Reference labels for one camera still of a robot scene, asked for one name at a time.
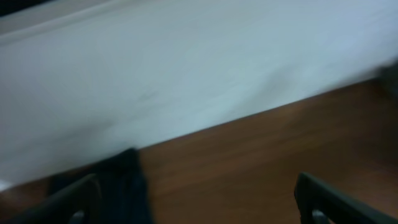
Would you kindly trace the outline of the grey cargo shorts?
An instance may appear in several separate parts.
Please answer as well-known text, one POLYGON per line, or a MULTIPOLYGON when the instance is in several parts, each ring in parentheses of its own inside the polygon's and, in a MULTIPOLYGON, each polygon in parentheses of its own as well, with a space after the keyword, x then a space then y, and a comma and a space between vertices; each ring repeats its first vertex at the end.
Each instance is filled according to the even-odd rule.
POLYGON ((378 80, 382 88, 397 99, 397 61, 382 67, 379 71, 378 80))

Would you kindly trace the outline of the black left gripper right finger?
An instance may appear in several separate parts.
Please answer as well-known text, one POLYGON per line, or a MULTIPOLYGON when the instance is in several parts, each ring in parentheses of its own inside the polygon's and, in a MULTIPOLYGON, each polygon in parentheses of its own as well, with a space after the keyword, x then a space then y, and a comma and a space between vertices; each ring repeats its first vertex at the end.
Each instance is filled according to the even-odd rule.
POLYGON ((355 200, 322 180, 302 172, 294 197, 301 223, 397 224, 397 219, 355 200))

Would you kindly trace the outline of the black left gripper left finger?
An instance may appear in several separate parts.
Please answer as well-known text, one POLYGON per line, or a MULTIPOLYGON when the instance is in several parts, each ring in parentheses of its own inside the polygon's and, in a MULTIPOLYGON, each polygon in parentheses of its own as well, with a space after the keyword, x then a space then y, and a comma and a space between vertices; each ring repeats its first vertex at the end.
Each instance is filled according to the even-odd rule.
POLYGON ((7 224, 69 223, 82 212, 81 223, 99 223, 101 191, 94 174, 70 184, 42 203, 6 221, 7 224))

